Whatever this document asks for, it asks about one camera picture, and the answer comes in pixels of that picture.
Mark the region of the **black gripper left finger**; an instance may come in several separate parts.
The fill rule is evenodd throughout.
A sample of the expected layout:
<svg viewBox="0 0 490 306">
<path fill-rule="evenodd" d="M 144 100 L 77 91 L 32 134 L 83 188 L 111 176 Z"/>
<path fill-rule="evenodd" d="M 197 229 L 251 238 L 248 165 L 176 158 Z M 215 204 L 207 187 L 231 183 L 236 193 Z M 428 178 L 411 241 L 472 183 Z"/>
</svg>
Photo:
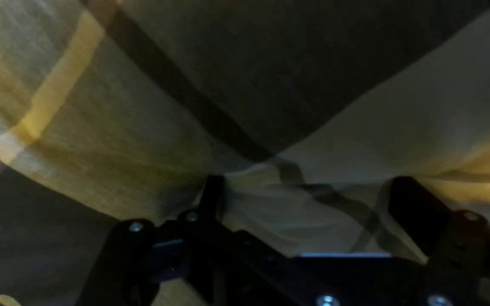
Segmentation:
<svg viewBox="0 0 490 306">
<path fill-rule="evenodd" d="M 224 178 L 220 175 L 210 175 L 202 188 L 202 195 L 197 205 L 197 212 L 202 221 L 217 219 L 222 212 L 224 200 Z"/>
</svg>

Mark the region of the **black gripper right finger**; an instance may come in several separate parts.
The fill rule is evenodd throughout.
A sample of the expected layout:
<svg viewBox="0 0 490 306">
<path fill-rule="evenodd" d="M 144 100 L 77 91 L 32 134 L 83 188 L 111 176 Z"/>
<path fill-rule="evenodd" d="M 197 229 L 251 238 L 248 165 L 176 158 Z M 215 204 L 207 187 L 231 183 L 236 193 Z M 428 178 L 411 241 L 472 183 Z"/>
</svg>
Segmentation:
<svg viewBox="0 0 490 306">
<path fill-rule="evenodd" d="M 435 250 L 450 217 L 450 209 L 411 176 L 391 182 L 387 212 L 425 255 Z"/>
</svg>

